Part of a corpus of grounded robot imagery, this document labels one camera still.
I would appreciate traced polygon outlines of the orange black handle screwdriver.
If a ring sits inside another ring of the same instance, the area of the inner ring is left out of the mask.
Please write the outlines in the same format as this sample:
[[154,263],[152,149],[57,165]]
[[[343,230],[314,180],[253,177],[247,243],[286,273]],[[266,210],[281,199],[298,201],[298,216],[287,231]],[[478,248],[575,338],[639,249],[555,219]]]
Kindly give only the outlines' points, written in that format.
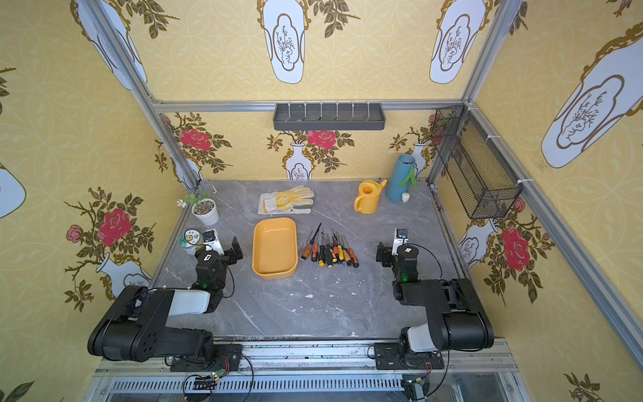
[[351,262],[353,263],[353,267],[359,268],[358,258],[356,258],[356,255],[354,254],[353,249],[350,247],[347,241],[345,241],[345,243],[346,243],[346,248],[348,250],[348,254],[350,256]]

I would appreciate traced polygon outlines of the yellow plastic storage box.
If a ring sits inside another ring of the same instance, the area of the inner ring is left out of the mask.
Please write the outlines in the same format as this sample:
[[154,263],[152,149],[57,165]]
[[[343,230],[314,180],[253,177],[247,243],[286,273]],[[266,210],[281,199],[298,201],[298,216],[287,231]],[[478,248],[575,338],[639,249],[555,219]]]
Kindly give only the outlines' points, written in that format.
[[296,273],[299,261],[296,223],[290,218],[263,219],[254,229],[252,269],[264,280]]

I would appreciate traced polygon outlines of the black yellow handle screwdriver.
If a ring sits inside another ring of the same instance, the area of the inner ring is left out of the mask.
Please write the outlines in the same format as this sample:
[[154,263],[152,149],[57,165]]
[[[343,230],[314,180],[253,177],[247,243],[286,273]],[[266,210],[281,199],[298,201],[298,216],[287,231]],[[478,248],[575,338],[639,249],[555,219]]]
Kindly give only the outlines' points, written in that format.
[[334,257],[334,254],[333,254],[333,246],[329,242],[327,237],[324,237],[324,241],[325,241],[325,246],[326,246],[326,249],[325,249],[326,264],[327,264],[327,266],[329,268],[332,268],[333,264],[335,262],[335,257]]

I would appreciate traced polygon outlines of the large black handle screwdriver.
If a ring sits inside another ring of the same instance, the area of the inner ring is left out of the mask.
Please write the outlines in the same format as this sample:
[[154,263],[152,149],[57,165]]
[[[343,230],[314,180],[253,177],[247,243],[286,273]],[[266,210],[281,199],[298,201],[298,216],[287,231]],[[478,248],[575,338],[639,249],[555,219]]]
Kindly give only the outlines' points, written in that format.
[[318,251],[318,265],[321,267],[326,266],[325,249],[326,249],[326,246],[324,246],[323,238],[320,238],[320,246]]

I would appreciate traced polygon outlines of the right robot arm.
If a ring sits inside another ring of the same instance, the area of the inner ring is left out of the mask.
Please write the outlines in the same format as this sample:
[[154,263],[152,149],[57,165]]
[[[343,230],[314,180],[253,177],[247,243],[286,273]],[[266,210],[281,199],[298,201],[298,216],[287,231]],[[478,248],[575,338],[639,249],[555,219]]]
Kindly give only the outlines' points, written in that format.
[[403,306],[425,309],[425,323],[403,328],[399,351],[437,353],[476,352],[490,348],[495,334],[472,282],[461,279],[420,279],[419,249],[410,244],[396,248],[378,244],[376,261],[390,267],[394,298]]

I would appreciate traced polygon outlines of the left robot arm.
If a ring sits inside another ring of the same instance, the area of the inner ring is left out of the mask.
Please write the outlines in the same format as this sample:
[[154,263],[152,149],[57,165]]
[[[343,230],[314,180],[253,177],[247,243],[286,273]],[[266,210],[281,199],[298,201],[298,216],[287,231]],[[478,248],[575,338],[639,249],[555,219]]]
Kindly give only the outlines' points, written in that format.
[[126,286],[92,331],[88,352],[110,361],[173,357],[197,367],[214,363],[218,356],[211,332],[170,328],[167,319],[213,313],[224,299],[229,266],[242,258],[234,237],[223,253],[196,253],[197,281],[191,288]]

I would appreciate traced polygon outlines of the green tape roll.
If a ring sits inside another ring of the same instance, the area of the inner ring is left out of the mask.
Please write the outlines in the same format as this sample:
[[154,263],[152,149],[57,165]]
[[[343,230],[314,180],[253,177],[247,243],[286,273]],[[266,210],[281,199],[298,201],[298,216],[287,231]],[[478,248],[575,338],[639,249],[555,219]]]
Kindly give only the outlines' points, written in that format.
[[196,256],[199,251],[204,249],[203,236],[196,229],[186,229],[186,231],[179,236],[178,245],[186,254]]

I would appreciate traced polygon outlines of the white potted succulent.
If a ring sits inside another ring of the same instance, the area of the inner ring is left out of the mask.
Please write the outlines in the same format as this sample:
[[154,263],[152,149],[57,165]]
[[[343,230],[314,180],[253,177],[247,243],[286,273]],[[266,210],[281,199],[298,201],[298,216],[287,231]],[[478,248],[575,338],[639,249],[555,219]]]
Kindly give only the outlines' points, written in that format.
[[206,227],[214,226],[219,221],[219,213],[212,193],[188,193],[177,201],[177,206],[189,209]]

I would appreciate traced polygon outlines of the yellow watering can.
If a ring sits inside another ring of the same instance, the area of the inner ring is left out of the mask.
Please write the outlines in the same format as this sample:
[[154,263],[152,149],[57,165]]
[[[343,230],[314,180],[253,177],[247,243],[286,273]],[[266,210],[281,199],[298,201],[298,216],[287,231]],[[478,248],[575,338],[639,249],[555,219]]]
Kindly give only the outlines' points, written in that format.
[[374,214],[378,210],[380,196],[388,180],[381,182],[367,180],[361,182],[358,186],[358,197],[353,203],[353,209],[356,213]]

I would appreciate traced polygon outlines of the yellow white work glove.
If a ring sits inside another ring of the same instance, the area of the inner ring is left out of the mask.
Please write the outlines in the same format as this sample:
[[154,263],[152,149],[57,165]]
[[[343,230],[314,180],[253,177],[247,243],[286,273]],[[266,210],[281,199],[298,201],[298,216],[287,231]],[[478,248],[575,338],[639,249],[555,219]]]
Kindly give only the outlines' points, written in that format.
[[261,194],[259,215],[310,214],[315,193],[303,185],[281,192]]

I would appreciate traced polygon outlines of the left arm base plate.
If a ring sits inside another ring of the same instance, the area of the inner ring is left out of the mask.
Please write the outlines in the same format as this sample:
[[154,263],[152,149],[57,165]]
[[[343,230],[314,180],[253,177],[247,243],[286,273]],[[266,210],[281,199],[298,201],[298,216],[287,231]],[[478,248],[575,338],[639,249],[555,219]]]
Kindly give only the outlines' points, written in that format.
[[207,345],[204,354],[197,357],[174,357],[171,372],[236,372],[242,360],[243,346],[238,343]]

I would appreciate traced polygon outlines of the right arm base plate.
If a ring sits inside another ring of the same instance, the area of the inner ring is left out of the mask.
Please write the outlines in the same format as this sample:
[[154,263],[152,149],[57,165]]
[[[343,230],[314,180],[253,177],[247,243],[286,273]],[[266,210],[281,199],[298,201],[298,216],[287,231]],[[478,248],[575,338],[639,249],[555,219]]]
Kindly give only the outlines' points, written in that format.
[[413,352],[399,343],[375,343],[373,357],[377,370],[443,370],[440,352]]

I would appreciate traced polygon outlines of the grey wall shelf rack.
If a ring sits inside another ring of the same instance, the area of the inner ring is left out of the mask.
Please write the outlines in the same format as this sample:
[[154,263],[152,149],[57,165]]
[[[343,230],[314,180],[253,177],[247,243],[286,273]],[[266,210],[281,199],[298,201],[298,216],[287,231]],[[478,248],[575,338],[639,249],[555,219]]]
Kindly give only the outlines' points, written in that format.
[[378,102],[286,102],[277,104],[277,131],[382,131],[386,117]]

